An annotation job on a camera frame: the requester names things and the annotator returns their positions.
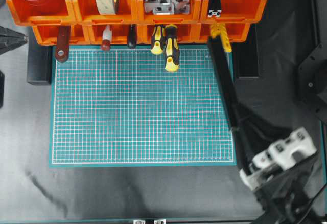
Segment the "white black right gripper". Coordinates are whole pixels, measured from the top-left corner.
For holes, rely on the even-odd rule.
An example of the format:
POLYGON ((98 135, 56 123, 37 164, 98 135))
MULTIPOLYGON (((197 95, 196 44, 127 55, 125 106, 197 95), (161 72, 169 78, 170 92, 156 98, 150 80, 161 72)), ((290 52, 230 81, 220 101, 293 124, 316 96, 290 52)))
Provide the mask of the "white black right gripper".
POLYGON ((317 152, 311 136, 304 127, 291 133, 288 127, 275 126, 242 103, 235 105, 237 127, 235 149, 237 166, 248 168, 251 174, 240 170, 243 183, 254 191, 268 180, 274 169, 282 171, 296 165, 294 153, 304 159, 317 152))

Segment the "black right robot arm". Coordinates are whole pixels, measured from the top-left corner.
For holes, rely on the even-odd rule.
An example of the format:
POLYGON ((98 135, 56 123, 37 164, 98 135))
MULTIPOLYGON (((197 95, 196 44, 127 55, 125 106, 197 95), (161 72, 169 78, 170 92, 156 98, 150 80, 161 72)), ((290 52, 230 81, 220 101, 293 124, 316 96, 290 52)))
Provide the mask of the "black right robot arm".
POLYGON ((320 223, 305 191, 318 150, 304 127, 291 130, 263 119, 241 103, 232 106, 240 178, 264 213, 254 223, 320 223))

